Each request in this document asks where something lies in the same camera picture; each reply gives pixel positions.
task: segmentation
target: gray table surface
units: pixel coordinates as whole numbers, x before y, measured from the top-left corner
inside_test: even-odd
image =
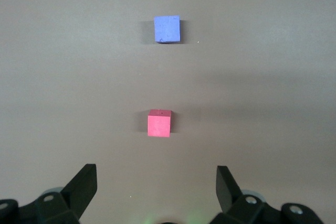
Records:
[[[0,198],[96,163],[89,223],[206,224],[217,165],[336,219],[336,0],[0,0]],[[182,42],[154,42],[180,15]],[[174,112],[170,138],[149,109]]]

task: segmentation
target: metal screw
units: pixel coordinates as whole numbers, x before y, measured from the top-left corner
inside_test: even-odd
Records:
[[[47,201],[51,201],[51,200],[53,200],[53,199],[54,199],[53,195],[48,195],[48,196],[46,196],[46,197],[43,199],[43,201],[44,201],[44,202],[47,202]]]
[[[294,214],[298,214],[298,215],[301,215],[303,214],[303,211],[301,208],[299,208],[298,206],[290,206],[289,209],[294,213]]]
[[[8,203],[0,204],[0,210],[5,209],[6,207],[8,207]]]
[[[252,196],[246,197],[246,201],[249,204],[256,204],[257,203],[257,200],[255,198],[253,198]]]

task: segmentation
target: cube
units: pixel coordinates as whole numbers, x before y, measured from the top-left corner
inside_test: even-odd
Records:
[[[148,114],[148,136],[170,137],[171,110],[151,110]]]
[[[155,41],[158,43],[180,42],[180,16],[154,17]]]

